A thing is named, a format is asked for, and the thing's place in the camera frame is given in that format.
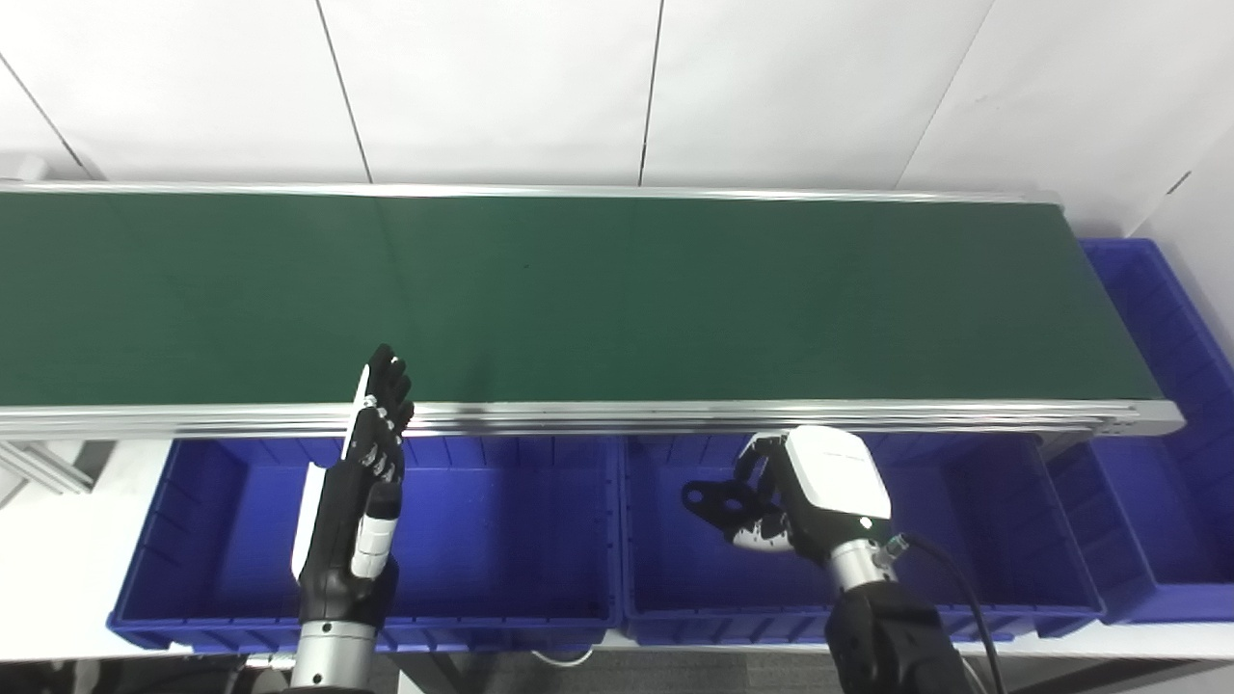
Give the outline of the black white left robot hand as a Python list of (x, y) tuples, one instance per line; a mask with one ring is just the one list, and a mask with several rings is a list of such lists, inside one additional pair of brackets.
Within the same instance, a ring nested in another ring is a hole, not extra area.
[(379, 345), (357, 385), (339, 461), (323, 470), (297, 575), (300, 624), (383, 629), (399, 579), (392, 531), (401, 517), (402, 435), (415, 404), (406, 363)]

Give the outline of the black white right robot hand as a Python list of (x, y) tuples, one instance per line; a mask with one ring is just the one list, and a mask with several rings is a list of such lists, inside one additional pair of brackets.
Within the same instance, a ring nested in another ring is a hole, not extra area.
[(735, 482), (753, 509), (726, 536), (740, 548), (793, 553), (823, 568), (851, 542), (892, 537), (892, 504), (872, 453), (858, 435), (803, 425), (760, 432), (735, 459)]

